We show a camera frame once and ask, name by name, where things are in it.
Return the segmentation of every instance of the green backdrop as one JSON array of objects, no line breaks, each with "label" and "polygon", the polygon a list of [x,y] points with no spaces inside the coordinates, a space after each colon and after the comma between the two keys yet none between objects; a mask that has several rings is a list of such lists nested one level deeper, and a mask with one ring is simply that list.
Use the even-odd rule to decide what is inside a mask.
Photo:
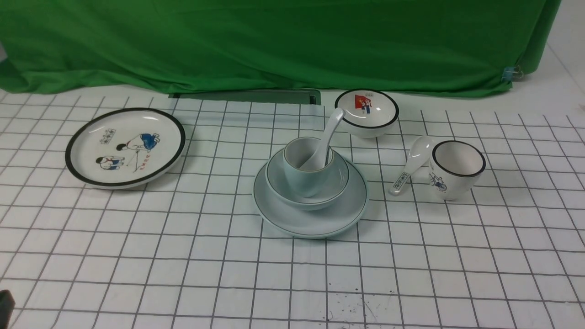
[{"label": "green backdrop", "polygon": [[0,0],[0,88],[372,88],[481,97],[560,0]]}]

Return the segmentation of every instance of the ceramic spoon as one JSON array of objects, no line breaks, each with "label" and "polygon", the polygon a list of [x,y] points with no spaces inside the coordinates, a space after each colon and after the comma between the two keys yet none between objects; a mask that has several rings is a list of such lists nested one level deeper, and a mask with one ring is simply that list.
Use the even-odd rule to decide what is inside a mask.
[{"label": "ceramic spoon", "polygon": [[410,175],[422,167],[431,157],[434,145],[435,143],[429,136],[420,136],[414,140],[408,152],[406,166],[404,166],[402,173],[394,180],[394,184],[388,189],[388,193],[397,196],[402,192],[402,186],[406,183]]},{"label": "ceramic spoon", "polygon": [[323,137],[321,137],[321,141],[319,142],[319,145],[317,145],[315,153],[313,153],[313,155],[299,169],[319,170],[325,167],[327,161],[327,151],[329,150],[329,142],[331,141],[331,137],[333,136],[335,128],[337,128],[344,116],[344,109],[338,107],[333,110],[333,113],[329,117],[329,121],[327,121],[325,131],[323,131]]}]

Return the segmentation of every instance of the cup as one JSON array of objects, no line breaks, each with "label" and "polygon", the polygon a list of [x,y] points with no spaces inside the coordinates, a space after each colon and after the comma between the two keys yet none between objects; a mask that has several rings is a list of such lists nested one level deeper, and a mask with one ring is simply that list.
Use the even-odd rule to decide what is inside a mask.
[{"label": "cup", "polygon": [[321,191],[334,168],[331,164],[335,160],[335,154],[329,148],[325,167],[319,170],[299,169],[315,153],[320,141],[315,137],[300,137],[291,140],[284,148],[284,176],[293,192],[302,197],[312,197]]},{"label": "cup", "polygon": [[433,148],[429,167],[433,193],[443,200],[453,200],[477,182],[486,169],[486,158],[472,145],[446,140]]}]

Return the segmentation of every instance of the saucer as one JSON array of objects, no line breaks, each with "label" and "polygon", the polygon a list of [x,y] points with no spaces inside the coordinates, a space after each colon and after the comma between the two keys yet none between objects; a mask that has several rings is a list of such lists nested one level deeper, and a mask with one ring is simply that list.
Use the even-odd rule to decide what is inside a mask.
[{"label": "saucer", "polygon": [[345,159],[337,152],[333,158],[332,173],[323,184],[323,189],[312,197],[303,197],[294,193],[284,177],[284,150],[278,151],[266,165],[266,181],[268,187],[278,198],[293,207],[303,210],[317,210],[327,207],[338,198],[349,181],[349,168]]},{"label": "saucer", "polygon": [[339,234],[352,227],[364,214],[369,199],[366,179],[356,166],[347,161],[347,189],[329,207],[306,211],[282,202],[266,182],[266,164],[256,174],[252,196],[260,216],[294,237],[320,239]]},{"label": "saucer", "polygon": [[76,132],[65,162],[71,174],[88,185],[128,189],[165,173],[184,147],[185,130],[173,116],[150,108],[120,109]]}]

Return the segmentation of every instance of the plate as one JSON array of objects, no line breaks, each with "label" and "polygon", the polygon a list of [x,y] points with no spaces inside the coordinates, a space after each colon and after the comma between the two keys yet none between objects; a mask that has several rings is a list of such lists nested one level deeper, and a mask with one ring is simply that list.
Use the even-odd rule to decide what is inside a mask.
[{"label": "plate", "polygon": [[252,196],[260,216],[277,229],[294,237],[321,239],[349,229],[364,214],[369,199],[366,179],[356,166],[347,161],[347,189],[329,207],[307,211],[282,202],[266,182],[266,164],[256,174]]},{"label": "plate", "polygon": [[185,130],[156,109],[127,108],[104,114],[73,135],[65,163],[73,176],[101,189],[145,184],[171,168],[185,148]]}]

